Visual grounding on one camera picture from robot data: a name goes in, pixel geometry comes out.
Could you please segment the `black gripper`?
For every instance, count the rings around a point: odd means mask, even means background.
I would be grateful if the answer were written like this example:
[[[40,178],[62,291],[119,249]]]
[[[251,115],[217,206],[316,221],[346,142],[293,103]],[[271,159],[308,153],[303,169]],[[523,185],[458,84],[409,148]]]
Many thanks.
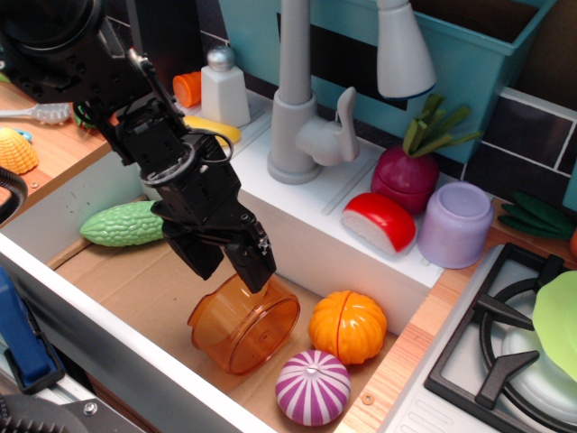
[[[238,276],[251,293],[260,292],[277,266],[264,229],[238,201],[232,154],[213,134],[189,134],[181,144],[182,153],[167,165],[142,172],[144,184],[161,197],[152,212],[163,219],[165,240],[205,281],[224,259],[217,245],[225,245]]]

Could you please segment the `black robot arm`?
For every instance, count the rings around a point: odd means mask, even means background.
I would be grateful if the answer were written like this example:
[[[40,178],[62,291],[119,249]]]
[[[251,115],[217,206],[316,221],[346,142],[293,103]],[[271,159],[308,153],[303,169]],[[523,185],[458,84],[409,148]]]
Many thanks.
[[[99,1],[4,1],[2,70],[40,103],[77,103],[160,194],[152,211],[177,255],[208,278],[228,259],[258,292],[276,270],[269,238],[238,199],[225,138],[188,127],[152,63],[126,49]]]

